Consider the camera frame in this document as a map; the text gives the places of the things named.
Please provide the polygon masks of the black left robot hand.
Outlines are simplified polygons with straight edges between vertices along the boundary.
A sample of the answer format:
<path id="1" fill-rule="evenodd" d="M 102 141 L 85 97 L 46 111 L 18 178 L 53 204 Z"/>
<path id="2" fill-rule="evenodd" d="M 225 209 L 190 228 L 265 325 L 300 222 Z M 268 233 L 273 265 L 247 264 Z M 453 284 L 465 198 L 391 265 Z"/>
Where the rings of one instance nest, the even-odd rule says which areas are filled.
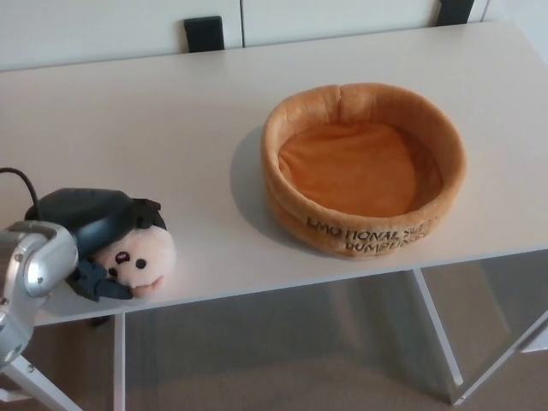
<path id="1" fill-rule="evenodd" d="M 61 188 L 30 207 L 25 219 L 63 226 L 78 265 L 65 279 L 79 296 L 127 301 L 158 286 L 175 260 L 161 205 L 120 190 Z"/>

